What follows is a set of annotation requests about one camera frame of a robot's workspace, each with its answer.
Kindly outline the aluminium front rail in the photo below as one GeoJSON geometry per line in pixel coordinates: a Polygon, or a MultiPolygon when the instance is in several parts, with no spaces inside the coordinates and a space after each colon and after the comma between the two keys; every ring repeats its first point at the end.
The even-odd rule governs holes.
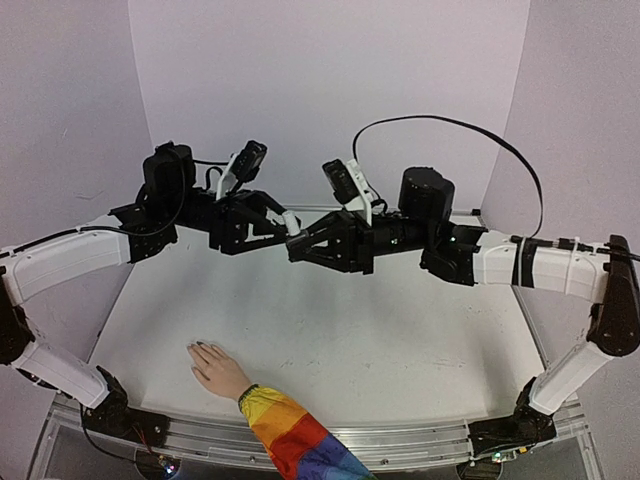
{"type": "Polygon", "coordinates": [[[434,425],[351,427],[330,431],[289,396],[248,384],[232,395],[240,422],[171,418],[129,406],[124,388],[107,372],[107,397],[90,408],[66,395],[59,405],[84,435],[136,443],[168,475],[173,457],[203,457],[214,463],[271,466],[286,479],[370,479],[378,468],[417,470],[456,463],[480,464],[481,475],[494,478],[500,464],[562,432],[583,429],[578,402],[570,399],[553,414],[530,405],[525,386],[515,410],[504,417],[434,425]]]}

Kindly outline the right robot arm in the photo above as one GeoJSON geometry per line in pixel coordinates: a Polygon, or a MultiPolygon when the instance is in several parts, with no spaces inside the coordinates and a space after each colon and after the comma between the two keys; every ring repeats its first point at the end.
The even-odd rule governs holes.
{"type": "Polygon", "coordinates": [[[418,250],[421,269],[448,283],[541,289],[591,303],[585,337],[526,388],[529,409],[554,414],[601,367],[638,349],[639,284],[624,237],[588,244],[457,225],[450,220],[454,184],[431,167],[406,169],[398,211],[376,213],[356,161],[335,160],[323,170],[342,207],[307,228],[284,213],[292,262],[370,274],[375,258],[418,250]]]}

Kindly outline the rainbow sleeve forearm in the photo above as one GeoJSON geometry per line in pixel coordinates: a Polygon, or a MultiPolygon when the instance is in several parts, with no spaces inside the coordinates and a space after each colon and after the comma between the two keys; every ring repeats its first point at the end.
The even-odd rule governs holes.
{"type": "Polygon", "coordinates": [[[307,410],[258,384],[238,406],[284,479],[373,479],[375,476],[307,410]]]}

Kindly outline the mannequin hand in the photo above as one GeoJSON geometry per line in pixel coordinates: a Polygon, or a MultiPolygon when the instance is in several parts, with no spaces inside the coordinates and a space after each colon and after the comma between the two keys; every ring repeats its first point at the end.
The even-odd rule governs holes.
{"type": "Polygon", "coordinates": [[[238,401],[253,385],[241,366],[222,349],[202,342],[187,347],[192,359],[191,372],[213,395],[238,401]]]}

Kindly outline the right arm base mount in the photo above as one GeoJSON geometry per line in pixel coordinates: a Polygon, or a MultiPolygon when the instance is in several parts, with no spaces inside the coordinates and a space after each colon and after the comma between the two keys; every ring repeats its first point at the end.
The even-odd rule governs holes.
{"type": "Polygon", "coordinates": [[[535,380],[533,377],[520,392],[511,415],[474,421],[468,426],[472,459],[530,448],[556,437],[553,416],[543,414],[529,405],[535,380]]]}

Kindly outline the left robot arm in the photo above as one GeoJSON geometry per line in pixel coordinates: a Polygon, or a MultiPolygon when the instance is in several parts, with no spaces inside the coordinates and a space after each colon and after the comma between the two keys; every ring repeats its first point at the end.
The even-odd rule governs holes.
{"type": "Polygon", "coordinates": [[[199,187],[201,163],[191,148],[167,142],[144,160],[144,181],[133,203],[85,225],[2,249],[2,364],[96,409],[95,418],[111,435],[131,433],[135,416],[116,379],[46,342],[23,305],[85,274],[150,259],[177,242],[181,227],[206,233],[210,248],[229,256],[283,243],[284,207],[245,187],[266,155],[266,145],[250,140],[228,162],[212,163],[220,172],[215,188],[199,187]]]}

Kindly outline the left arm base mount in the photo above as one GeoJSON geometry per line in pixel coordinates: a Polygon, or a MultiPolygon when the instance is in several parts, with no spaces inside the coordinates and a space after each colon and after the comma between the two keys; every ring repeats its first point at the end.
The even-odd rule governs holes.
{"type": "Polygon", "coordinates": [[[170,419],[167,415],[140,410],[129,405],[128,395],[120,382],[101,366],[97,371],[106,381],[107,396],[95,408],[81,414],[83,426],[92,432],[120,438],[150,447],[165,445],[170,419]]]}

